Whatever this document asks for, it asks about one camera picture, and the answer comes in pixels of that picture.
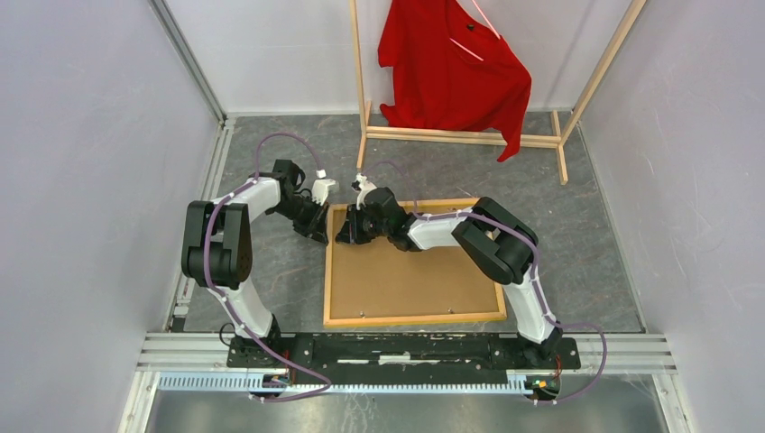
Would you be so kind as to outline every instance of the wall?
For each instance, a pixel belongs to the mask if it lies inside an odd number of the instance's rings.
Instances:
[[[470,0],[459,0],[479,20]],[[629,0],[477,0],[533,77],[530,109],[571,107]],[[348,0],[168,0],[229,112],[358,112]],[[377,43],[391,0],[357,0],[367,97],[392,102]]]
[[[761,431],[765,4],[649,2],[585,113],[636,289],[702,432]]]
[[[217,123],[148,2],[0,6],[0,431],[115,431]]]

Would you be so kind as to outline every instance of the red cloth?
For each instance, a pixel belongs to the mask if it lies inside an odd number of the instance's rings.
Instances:
[[[496,128],[507,142],[497,161],[518,153],[531,75],[456,0],[393,0],[377,54],[381,67],[393,67],[396,105],[380,105],[390,126]]]

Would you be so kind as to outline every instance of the cardboard surface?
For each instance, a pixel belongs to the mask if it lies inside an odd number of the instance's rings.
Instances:
[[[443,213],[474,203],[475,199],[430,200],[419,203],[419,210]],[[334,238],[345,221],[346,206],[335,205],[329,214],[332,243],[327,247],[325,325],[357,327],[507,317],[502,287],[484,276],[462,248],[405,253],[384,237],[364,245],[336,244]]]

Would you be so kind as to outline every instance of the wooden rack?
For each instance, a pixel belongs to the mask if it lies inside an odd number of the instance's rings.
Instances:
[[[358,94],[359,115],[361,116],[361,142],[359,143],[358,160],[356,168],[361,170],[364,166],[364,152],[366,150],[366,140],[370,138],[384,140],[406,140],[420,142],[441,142],[441,143],[464,143],[464,144],[489,144],[495,146],[505,146],[505,141],[499,133],[473,133],[464,131],[442,131],[436,129],[413,129],[413,128],[392,128],[390,126],[372,126],[369,124],[369,114],[372,111],[372,101],[364,97],[364,76],[361,67],[361,46],[359,44],[358,32],[358,14],[356,11],[356,0],[349,0],[351,9],[351,31],[353,32],[355,67],[356,67],[356,92]],[[616,28],[611,41],[605,48],[603,56],[598,61],[592,76],[590,76],[585,89],[576,101],[574,110],[568,122],[560,128],[558,112],[553,111],[551,115],[552,135],[521,135],[522,147],[536,147],[542,149],[555,150],[558,157],[558,174],[560,184],[566,185],[568,182],[568,172],[566,169],[566,155],[564,145],[568,137],[574,131],[576,124],[585,111],[587,104],[593,97],[595,90],[600,85],[605,72],[611,66],[616,52],[622,46],[622,42],[630,32],[638,15],[641,13],[646,0],[632,0],[622,21]]]

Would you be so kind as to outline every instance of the clothes hanger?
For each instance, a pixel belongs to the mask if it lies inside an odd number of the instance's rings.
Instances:
[[[481,6],[479,6],[478,3],[475,0],[473,0],[473,5],[475,5],[475,9],[478,9],[478,13],[481,14],[481,16],[484,18],[484,21],[486,21],[486,23],[489,24],[489,29],[492,30],[492,33],[494,33],[494,36],[496,36],[497,39],[500,39],[500,34],[494,28],[494,26],[492,25],[492,22],[489,21],[488,18],[486,18],[486,15],[484,14],[484,11],[481,10]],[[484,59],[481,56],[479,56],[478,54],[475,54],[474,52],[470,51],[468,48],[465,47],[465,45],[455,41],[452,38],[449,38],[449,40],[451,40],[457,47],[467,51],[467,53],[470,54],[471,56],[475,57],[476,59],[479,59],[480,61],[484,61]]]

